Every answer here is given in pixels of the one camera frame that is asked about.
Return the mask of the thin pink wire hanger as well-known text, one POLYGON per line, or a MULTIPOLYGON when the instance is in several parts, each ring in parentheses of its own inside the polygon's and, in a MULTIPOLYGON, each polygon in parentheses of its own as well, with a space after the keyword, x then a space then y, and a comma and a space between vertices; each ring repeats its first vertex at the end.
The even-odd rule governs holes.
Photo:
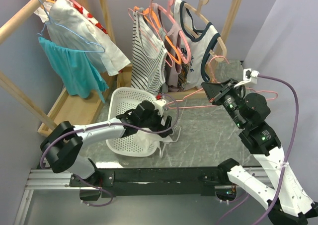
MULTIPOLYGON (((227 64, 230 64, 230 62, 228 61, 228 59, 225 56, 216 55, 216 56, 213 56, 211 58, 211 60, 208 62, 209 69, 212 69, 212 60, 216 61, 217 58, 223 59, 227 64)), ((270 94, 274 94, 274 97, 266 98, 267 101, 275 100, 279 96, 278 92, 272 91, 272 90, 255 90, 255 89, 250 88, 250 87, 246 87, 246 89, 251 91, 251 92, 255 92, 255 93, 270 93, 270 94)), ((203 89, 199 89, 197 91, 194 91, 194 92, 184 96, 182 99, 177 99, 176 103, 174 103, 173 101, 168 102, 167 103, 167 108, 168 109, 177 109, 178 102, 183 102, 185 99, 189 98, 192 95, 195 95, 195 94, 201 92, 202 90, 203 89)), ((181 106, 181 107, 179 107, 179 109, 192 109, 192 108, 194 109, 194 108, 207 108, 207 107, 213 107, 213 105, 210 104, 210 105, 201 105, 201 106, 181 106)))

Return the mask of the black white striped tank top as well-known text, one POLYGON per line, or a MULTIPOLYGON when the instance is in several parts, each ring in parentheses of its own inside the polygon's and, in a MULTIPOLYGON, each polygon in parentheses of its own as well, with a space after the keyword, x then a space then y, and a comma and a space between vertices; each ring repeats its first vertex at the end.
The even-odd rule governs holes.
POLYGON ((163 65, 167 51, 142 15, 134 12, 133 20, 131 87, 155 95, 165 83, 163 65))

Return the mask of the orange plastic hanger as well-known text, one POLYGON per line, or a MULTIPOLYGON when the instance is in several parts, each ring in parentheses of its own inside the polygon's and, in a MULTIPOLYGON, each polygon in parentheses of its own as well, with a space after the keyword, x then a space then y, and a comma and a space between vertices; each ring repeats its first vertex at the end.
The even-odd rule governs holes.
POLYGON ((164 31, 164 28, 161 26, 159 18, 157 17, 155 12, 152 9, 150 9, 150 8, 147 8, 146 10, 144 10, 143 8, 137 7, 137 6, 135 6, 133 8, 133 10, 136 11, 136 12, 139 12, 141 15, 146 17, 146 21, 148 23, 150 23, 150 25, 153 27, 155 32, 159 35, 160 39, 162 41, 166 41, 169 44, 169 46, 171 46, 173 51, 175 52, 176 57, 173 56, 171 53, 168 53, 170 59, 172 61, 174 61, 175 63, 177 63, 177 64, 181 64, 181 62, 182 62, 181 55, 180 55, 178 49, 174 46, 172 41, 166 35, 166 33, 164 31))

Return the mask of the grey tank top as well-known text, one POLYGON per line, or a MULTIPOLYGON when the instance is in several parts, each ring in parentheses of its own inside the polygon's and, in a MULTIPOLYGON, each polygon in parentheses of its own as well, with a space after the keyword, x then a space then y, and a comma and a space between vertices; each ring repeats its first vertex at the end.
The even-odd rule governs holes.
MULTIPOLYGON (((170 41, 167 36, 167 31, 164 29, 163 23, 161 21, 160 5, 158 5, 157 3, 151 3, 148 8, 140 8, 138 12, 140 12, 144 16, 144 20, 153 28, 153 30, 157 34, 157 37, 163 42, 163 45, 166 47, 168 43, 170 43, 170 41)), ((165 55, 165 62, 163 65, 163 75, 165 78, 165 83, 160 89, 160 91, 164 93, 168 92, 167 69, 170 66, 173 66, 173 62, 170 52, 167 51, 165 55)))

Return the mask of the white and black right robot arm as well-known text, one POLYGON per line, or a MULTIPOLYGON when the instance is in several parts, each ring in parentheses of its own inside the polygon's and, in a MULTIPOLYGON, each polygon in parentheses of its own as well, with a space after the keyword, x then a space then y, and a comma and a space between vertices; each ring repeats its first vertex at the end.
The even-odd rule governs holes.
POLYGON ((234 79, 222 83, 201 84, 210 103, 223 106, 241 130, 239 138, 259 162, 272 186, 269 187, 229 158, 218 165, 218 180, 233 183, 253 197, 264 209, 256 224, 269 217, 274 225, 306 225, 318 215, 318 204, 303 190, 293 173, 281 142, 265 121, 270 114, 265 97, 245 93, 245 87, 234 79))

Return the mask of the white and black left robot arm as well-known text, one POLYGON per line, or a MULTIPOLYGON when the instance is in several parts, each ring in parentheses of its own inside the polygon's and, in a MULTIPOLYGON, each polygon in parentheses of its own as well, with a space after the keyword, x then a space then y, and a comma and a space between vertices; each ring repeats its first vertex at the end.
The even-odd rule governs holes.
POLYGON ((139 131, 166 138, 172 134, 171 123, 172 117, 165 118, 150 101, 142 101, 136 108, 101 123, 75 126, 69 121, 61 122, 40 145, 40 167, 52 169, 54 173, 68 171, 87 186, 94 186, 99 173, 91 159, 79 155, 83 146, 129 137, 139 131))

